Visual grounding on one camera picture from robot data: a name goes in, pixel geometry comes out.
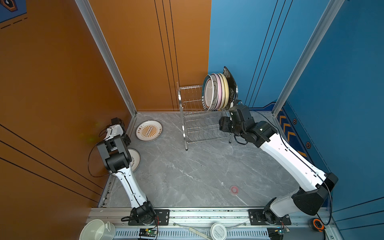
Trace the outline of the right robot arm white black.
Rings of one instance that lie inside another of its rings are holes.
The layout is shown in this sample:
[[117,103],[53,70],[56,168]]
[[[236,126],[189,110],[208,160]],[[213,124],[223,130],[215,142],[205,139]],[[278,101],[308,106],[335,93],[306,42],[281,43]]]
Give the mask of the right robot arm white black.
[[332,199],[332,190],[338,182],[333,173],[325,173],[308,162],[282,137],[269,121],[255,122],[249,108],[238,104],[229,109],[229,116],[221,117],[219,129],[244,139],[261,149],[282,167],[299,184],[299,189],[284,197],[273,198],[264,207],[265,221],[274,225],[281,218],[296,212],[315,216],[326,200]]

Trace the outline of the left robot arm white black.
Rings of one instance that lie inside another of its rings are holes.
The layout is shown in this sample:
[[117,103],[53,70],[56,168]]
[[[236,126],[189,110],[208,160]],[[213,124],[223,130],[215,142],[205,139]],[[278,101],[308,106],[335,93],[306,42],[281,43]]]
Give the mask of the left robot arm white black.
[[106,127],[106,136],[96,147],[106,170],[120,180],[130,200],[130,216],[122,218],[122,221],[150,225],[155,221],[156,212],[134,177],[132,156],[127,147],[130,143],[123,120],[113,118]]

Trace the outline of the white plate dark green rim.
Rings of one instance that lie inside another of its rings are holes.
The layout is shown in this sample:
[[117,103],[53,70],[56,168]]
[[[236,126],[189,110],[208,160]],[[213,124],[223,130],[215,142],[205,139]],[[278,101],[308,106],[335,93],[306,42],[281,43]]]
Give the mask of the white plate dark green rim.
[[213,80],[210,75],[206,75],[203,83],[203,90],[202,90],[202,103],[206,111],[208,111],[211,108],[213,97],[214,97]]

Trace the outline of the pink round plate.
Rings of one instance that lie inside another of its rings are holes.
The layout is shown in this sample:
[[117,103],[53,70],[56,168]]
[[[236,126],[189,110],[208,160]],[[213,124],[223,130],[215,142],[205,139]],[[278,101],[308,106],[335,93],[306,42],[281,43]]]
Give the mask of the pink round plate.
[[212,76],[216,79],[217,82],[217,100],[214,110],[218,110],[222,102],[222,83],[219,75],[213,73]]

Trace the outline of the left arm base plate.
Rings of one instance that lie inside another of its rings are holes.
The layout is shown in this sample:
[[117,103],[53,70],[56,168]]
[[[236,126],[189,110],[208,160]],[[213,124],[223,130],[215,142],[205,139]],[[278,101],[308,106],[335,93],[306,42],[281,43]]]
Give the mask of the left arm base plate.
[[137,222],[133,216],[128,221],[129,226],[168,226],[170,222],[169,209],[155,209],[155,214],[149,213]]

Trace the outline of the black floral square plate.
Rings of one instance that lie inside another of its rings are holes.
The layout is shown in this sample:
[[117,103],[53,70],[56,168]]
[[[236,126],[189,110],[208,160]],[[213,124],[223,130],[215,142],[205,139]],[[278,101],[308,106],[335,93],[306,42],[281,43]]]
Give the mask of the black floral square plate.
[[233,105],[236,105],[239,90],[238,90],[238,86],[237,86],[237,83],[236,83],[233,75],[231,74],[231,72],[229,71],[229,69],[227,67],[224,67],[223,74],[226,77],[227,82],[228,82],[228,86],[229,86],[229,102],[226,105],[226,110],[228,110]]

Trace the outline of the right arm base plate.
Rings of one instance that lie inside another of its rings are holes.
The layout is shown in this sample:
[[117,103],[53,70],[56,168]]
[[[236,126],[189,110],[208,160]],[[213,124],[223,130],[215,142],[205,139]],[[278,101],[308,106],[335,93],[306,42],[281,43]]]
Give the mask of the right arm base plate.
[[279,218],[271,211],[264,211],[263,209],[250,209],[248,210],[248,214],[252,226],[290,226],[292,224],[289,215]]

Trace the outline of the cream round plate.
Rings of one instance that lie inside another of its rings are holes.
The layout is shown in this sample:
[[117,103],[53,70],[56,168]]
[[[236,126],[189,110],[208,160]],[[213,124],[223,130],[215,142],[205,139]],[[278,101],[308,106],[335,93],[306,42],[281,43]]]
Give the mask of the cream round plate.
[[217,75],[219,76],[220,84],[221,84],[221,104],[220,104],[219,110],[222,110],[224,105],[224,98],[225,98],[225,88],[224,88],[223,79],[220,77],[219,73]]

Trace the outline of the yellow round plate with bear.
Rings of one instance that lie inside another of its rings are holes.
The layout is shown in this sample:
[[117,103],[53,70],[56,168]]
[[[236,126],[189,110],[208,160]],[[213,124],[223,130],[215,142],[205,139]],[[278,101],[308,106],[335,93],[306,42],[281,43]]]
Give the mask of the yellow round plate with bear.
[[224,88],[225,88],[225,98],[224,98],[224,105],[223,105],[223,109],[225,109],[229,103],[229,97],[230,97],[229,85],[228,85],[227,78],[222,73],[219,73],[219,75],[223,79]]

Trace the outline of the steel two-tier dish rack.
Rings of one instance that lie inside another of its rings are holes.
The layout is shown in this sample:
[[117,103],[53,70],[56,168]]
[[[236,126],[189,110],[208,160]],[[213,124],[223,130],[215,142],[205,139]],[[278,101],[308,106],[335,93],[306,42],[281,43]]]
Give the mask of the steel two-tier dish rack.
[[228,117],[228,111],[205,111],[202,103],[201,85],[178,88],[179,109],[185,150],[190,144],[226,139],[229,143],[234,135],[219,130],[221,117]]

